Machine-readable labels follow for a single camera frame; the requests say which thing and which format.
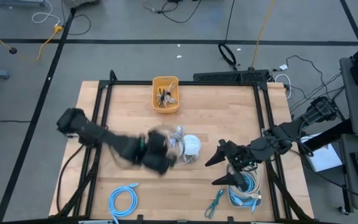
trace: orange plastic bin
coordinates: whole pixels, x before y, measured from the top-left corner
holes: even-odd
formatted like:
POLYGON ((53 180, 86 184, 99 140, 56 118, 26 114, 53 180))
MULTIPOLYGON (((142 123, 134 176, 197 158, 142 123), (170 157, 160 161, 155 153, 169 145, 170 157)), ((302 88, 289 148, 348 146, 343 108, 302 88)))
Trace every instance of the orange plastic bin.
POLYGON ((158 113, 174 113, 179 109, 179 79, 174 76, 167 77, 155 77, 153 79, 153 93, 152 93, 152 104, 153 108, 158 113), (160 94, 159 89, 167 91, 171 82, 175 82, 175 87, 171 92, 171 97, 173 97, 177 102, 176 103, 168 103, 166 108, 161 108, 157 105, 159 98, 158 94, 160 94))

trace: concrete floor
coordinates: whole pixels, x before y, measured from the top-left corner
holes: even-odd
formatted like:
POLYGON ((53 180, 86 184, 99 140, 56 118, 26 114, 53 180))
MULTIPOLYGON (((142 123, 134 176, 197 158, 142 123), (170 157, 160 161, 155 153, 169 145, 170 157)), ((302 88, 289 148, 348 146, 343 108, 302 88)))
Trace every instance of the concrete floor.
MULTIPOLYGON (((50 2, 53 14, 62 19, 60 0, 50 2)), ((156 7, 164 3, 163 0, 149 2, 156 7)), ((358 1, 346 2, 358 27, 358 1)), ((269 0, 236 1, 228 39, 248 43, 230 45, 237 61, 242 64, 239 70, 246 70, 252 60, 254 45, 249 42, 257 39, 269 3, 269 0)), ((66 108, 75 106, 83 80, 107 79, 110 69, 120 80, 151 80, 159 75, 192 80, 194 73, 231 70, 219 55, 216 44, 199 41, 224 39, 230 0, 204 0, 186 24, 176 24, 162 15, 152 14, 142 4, 142 1, 102 0, 98 6, 77 10, 76 15, 86 14, 91 19, 92 28, 84 35, 69 35, 68 42, 90 39, 132 41, 127 44, 118 41, 99 44, 96 41, 95 44, 64 45, 4 221, 47 217, 66 144, 66 139, 55 130, 55 123, 66 108), (152 44, 146 40, 173 41, 171 44, 152 44), (194 44, 177 46, 182 40, 194 44)), ((186 18, 196 4, 185 0, 177 11, 172 12, 172 17, 186 18)), ((21 55, 26 55, 10 55, 0 45, 0 69, 11 74, 9 80, 0 80, 0 119, 31 119, 55 56, 57 44, 49 44, 38 62, 28 59, 35 58, 40 47, 40 43, 28 44, 29 39, 37 42, 37 39, 49 38, 56 23, 54 18, 49 18, 42 24, 34 24, 31 15, 38 11, 48 12, 49 8, 0 7, 0 38, 22 42, 11 45, 21 55)), ((73 21, 70 32, 81 32, 87 26, 88 22, 79 17, 73 21)), ((259 47, 255 68, 271 70, 284 64, 287 57, 297 54, 312 60, 324 73, 325 81, 339 72, 340 58, 349 57, 358 49, 358 40, 340 0, 277 1, 262 40, 267 42, 259 47), (329 46, 327 41, 335 41, 337 46, 329 46)), ((289 64, 285 73, 293 86, 309 93, 321 84, 319 74, 307 62, 293 58, 289 64)), ((333 90, 340 86, 342 79, 338 78, 328 87, 333 90)), ((289 105, 302 97, 300 91, 294 90, 289 105)), ((337 103, 347 116, 343 93, 337 103)), ((307 106, 305 103, 293 113, 295 116, 302 114, 307 106)), ((338 122, 316 124, 307 131, 321 132, 338 122)), ((0 202, 28 127, 29 124, 0 123, 0 202)), ((323 174, 338 183, 343 181, 340 169, 323 174)), ((326 222, 358 222, 358 211, 349 216, 337 212, 336 207, 343 204, 339 188, 312 174, 305 175, 316 218, 326 222)))

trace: chair wheel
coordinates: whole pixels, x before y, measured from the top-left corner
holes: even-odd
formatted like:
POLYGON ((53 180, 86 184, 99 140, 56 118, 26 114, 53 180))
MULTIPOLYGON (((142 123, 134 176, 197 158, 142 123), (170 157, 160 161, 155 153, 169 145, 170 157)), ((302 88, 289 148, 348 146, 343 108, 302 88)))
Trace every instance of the chair wheel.
POLYGON ((346 211, 345 207, 340 206, 337 208, 339 212, 341 212, 343 215, 349 215, 349 212, 346 211))

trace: wooden tabletop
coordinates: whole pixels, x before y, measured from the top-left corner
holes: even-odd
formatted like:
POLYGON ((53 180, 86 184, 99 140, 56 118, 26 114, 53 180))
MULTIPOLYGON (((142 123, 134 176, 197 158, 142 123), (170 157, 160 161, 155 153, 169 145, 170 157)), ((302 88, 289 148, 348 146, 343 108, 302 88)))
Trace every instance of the wooden tabletop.
MULTIPOLYGON (((88 118, 92 116, 97 87, 98 82, 82 83, 76 107, 83 109, 88 118)), ((111 219, 108 210, 108 198, 111 192, 119 186, 137 182, 139 186, 135 191, 139 197, 139 204, 133 214, 123 219, 136 219, 137 215, 143 214, 145 220, 208 220, 204 217, 205 210, 215 199, 218 190, 226 188, 226 186, 211 185, 213 180, 226 173, 226 162, 211 167, 204 166, 215 153, 218 140, 232 140, 238 145, 246 145, 260 137, 253 89, 250 86, 180 85, 180 107, 174 114, 156 113, 151 105, 151 92, 151 85, 114 85, 107 121, 110 130, 119 134, 137 136, 140 133, 147 133, 149 129, 159 124, 173 127, 183 125, 186 134, 195 134, 200 138, 202 144, 200 157, 193 164, 175 166, 166 175, 159 177, 143 168, 125 168, 125 161, 118 160, 116 164, 108 147, 104 145, 91 218, 111 219)), ((268 92, 275 123, 290 121, 283 85, 269 83, 268 92)), ((268 126, 262 92, 260 96, 265 125, 268 126)), ((68 140, 62 165, 79 147, 77 139, 68 140)), ((61 207, 70 199, 78 186, 84 151, 69 163, 63 175, 61 207)), ((282 163, 288 191, 306 214, 313 217, 300 158, 294 153, 287 153, 282 156, 282 163)), ((232 207, 226 193, 216 207, 213 220, 226 221, 228 216, 234 217, 235 221, 274 220, 264 164, 259 164, 257 173, 261 181, 262 204, 256 208, 254 214, 251 214, 250 208, 232 207)), ((277 192, 280 214, 281 217, 285 217, 282 198, 278 190, 277 192)), ((82 214, 84 214, 87 196, 88 190, 85 190, 81 206, 82 214)), ((55 199, 56 193, 50 209, 51 215, 57 212, 55 199)), ((123 193, 116 200, 116 207, 125 210, 130 203, 130 195, 123 193)))

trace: blue cable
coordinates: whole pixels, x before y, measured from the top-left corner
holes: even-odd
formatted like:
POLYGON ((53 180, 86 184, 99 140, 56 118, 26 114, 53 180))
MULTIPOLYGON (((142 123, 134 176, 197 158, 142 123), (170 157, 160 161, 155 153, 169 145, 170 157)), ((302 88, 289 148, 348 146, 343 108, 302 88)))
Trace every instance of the blue cable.
MULTIPOLYGON (((248 189, 246 191, 244 191, 244 193, 249 193, 255 187, 254 180, 246 172, 242 172, 241 174, 244 177, 246 183, 248 184, 248 189)), ((230 200, 238 205, 236 207, 242 207, 242 208, 252 207, 251 213, 253 213, 255 211, 256 205, 257 205, 257 202, 259 199, 252 198, 252 197, 242 197, 242 196, 234 193, 230 187, 229 187, 229 195, 230 195, 230 200)))
POLYGON ((138 186, 138 183, 133 183, 127 186, 118 187, 116 190, 114 190, 111 193, 108 204, 109 204, 110 214, 112 215, 112 219, 114 220, 115 224, 119 224, 118 219, 116 217, 125 217, 127 215, 130 215, 132 212, 134 212, 135 208, 137 207, 137 195, 133 189, 136 186, 138 186), (132 203, 127 210, 124 211, 116 210, 116 208, 114 207, 114 201, 119 194, 125 191, 131 194, 132 203))
POLYGON ((221 190, 218 191, 218 193, 216 194, 216 198, 215 198, 214 202, 212 202, 212 204, 209 205, 209 207, 205 210, 205 213, 204 213, 205 218, 212 219, 212 217, 214 216, 214 213, 215 213, 215 207, 218 205, 219 199, 224 194, 224 191, 225 191, 224 189, 221 189, 221 190))

